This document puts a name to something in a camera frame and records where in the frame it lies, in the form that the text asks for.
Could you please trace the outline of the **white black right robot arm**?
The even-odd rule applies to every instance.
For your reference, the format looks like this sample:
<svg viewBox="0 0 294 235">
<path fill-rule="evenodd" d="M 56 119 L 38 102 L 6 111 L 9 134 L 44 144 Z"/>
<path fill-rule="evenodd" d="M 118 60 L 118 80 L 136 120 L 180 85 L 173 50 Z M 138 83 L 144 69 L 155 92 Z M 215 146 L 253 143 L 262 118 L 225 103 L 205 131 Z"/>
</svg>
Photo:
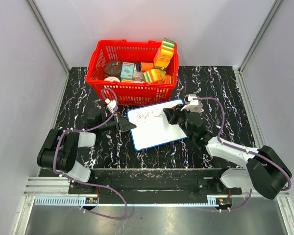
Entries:
<svg viewBox="0 0 294 235">
<path fill-rule="evenodd" d="M 291 186 L 291 172 L 271 147 L 246 147 L 212 134 L 200 116 L 201 109 L 201 103 L 177 104 L 164 108 L 163 113 L 168 123 L 178 125 L 195 147 L 240 166 L 239 169 L 224 170 L 213 181 L 215 192 L 224 194 L 230 188 L 250 188 L 267 199 L 274 199 L 280 191 Z"/>
</svg>

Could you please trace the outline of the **white whiteboard blue frame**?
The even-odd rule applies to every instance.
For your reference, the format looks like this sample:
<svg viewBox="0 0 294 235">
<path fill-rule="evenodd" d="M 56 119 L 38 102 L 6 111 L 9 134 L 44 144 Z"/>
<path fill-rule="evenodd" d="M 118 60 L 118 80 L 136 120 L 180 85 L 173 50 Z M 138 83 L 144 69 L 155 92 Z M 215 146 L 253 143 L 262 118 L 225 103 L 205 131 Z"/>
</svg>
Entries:
<svg viewBox="0 0 294 235">
<path fill-rule="evenodd" d="M 128 110 L 128 121 L 137 126 L 131 130 L 134 149 L 141 151 L 185 139 L 187 136 L 184 132 L 177 124 L 169 124 L 165 115 L 154 117 L 155 113 L 162 112 L 164 108 L 172 108 L 183 103 L 182 99 L 174 99 Z"/>
</svg>

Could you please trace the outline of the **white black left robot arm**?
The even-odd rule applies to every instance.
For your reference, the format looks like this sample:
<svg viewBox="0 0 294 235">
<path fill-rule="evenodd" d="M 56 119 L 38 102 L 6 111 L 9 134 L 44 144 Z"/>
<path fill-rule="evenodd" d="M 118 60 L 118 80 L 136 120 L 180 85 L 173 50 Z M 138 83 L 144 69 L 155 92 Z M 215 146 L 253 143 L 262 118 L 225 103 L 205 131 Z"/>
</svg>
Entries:
<svg viewBox="0 0 294 235">
<path fill-rule="evenodd" d="M 104 114 L 88 117 L 84 127 L 85 131 L 67 133 L 51 129 L 38 153 L 37 165 L 80 181 L 79 188 L 89 194 L 95 191 L 97 185 L 91 178 L 91 170 L 76 160 L 78 149 L 95 146 L 106 131 L 126 132 L 137 126 L 115 113 L 109 117 Z"/>
</svg>

